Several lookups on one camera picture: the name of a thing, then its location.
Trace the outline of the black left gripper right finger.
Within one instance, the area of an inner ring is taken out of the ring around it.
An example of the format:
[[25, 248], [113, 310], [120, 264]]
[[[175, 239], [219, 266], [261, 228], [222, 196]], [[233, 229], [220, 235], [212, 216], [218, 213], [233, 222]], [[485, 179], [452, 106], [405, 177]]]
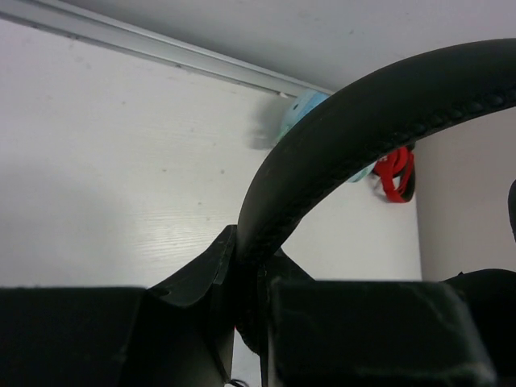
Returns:
[[316, 281], [286, 256], [260, 266], [265, 386], [495, 386], [473, 317], [444, 283]]

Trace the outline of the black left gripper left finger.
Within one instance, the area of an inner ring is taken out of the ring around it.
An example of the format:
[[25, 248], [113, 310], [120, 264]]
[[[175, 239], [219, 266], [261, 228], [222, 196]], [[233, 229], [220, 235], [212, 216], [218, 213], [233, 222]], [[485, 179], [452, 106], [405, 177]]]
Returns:
[[148, 289], [2, 289], [2, 385], [225, 385], [235, 237], [235, 227], [225, 227], [202, 254]]

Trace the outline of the black headset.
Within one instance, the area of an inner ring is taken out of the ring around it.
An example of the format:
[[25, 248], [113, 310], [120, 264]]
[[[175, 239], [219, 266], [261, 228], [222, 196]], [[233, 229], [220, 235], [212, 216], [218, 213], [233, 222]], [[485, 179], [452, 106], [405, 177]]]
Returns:
[[314, 108], [265, 158], [239, 212], [236, 329], [260, 350], [257, 272], [351, 175], [429, 135], [515, 105], [515, 42], [459, 44], [398, 61]]

